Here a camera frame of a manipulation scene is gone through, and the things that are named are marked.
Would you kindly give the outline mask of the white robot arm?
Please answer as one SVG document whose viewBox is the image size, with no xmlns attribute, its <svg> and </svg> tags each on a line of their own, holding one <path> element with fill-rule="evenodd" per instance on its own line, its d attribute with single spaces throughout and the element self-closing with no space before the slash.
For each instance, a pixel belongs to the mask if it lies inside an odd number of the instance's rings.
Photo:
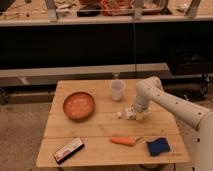
<svg viewBox="0 0 213 171">
<path fill-rule="evenodd" d="M 155 76 L 136 83 L 134 111 L 147 110 L 151 101 L 198 132 L 194 171 L 213 171 L 213 110 L 165 92 L 161 80 Z"/>
</svg>

